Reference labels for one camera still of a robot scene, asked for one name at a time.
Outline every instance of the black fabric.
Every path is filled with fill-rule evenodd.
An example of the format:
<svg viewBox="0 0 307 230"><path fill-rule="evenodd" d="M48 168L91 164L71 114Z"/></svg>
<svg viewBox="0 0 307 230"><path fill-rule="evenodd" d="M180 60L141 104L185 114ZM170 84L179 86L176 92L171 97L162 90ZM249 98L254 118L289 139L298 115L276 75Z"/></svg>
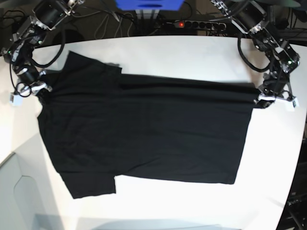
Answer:
<svg viewBox="0 0 307 230"><path fill-rule="evenodd" d="M114 176L233 184L259 91L121 74L70 52L38 117L73 198L115 193Z"/></svg>

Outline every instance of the white table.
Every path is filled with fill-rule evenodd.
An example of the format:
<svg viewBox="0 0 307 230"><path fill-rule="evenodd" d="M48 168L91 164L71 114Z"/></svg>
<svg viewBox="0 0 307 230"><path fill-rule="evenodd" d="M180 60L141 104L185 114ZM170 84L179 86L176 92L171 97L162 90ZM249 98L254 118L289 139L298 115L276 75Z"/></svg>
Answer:
<svg viewBox="0 0 307 230"><path fill-rule="evenodd" d="M12 87L9 67L3 60L0 61L0 161L17 149L23 175L35 179L47 214L60 216L65 230L89 230L112 222L111 219L169 220L159 225L147 224L143 229L218 224L245 230L274 230L295 173L307 113L307 48L293 47L301 56L301 66L291 74L292 89L300 107L288 112L283 104L276 103L268 109L253 111L234 185L118 176L116 195L73 200L39 138L38 100L28 98L19 108L7 104ZM38 49L34 59L47 63L58 48ZM250 41L243 39L242 48L255 65L267 64L264 54L254 49ZM250 70L241 60L234 38L155 36L69 44L51 69L64 66L69 50L119 64L123 73L219 82L252 81L256 85L262 82L262 74Z"/></svg>

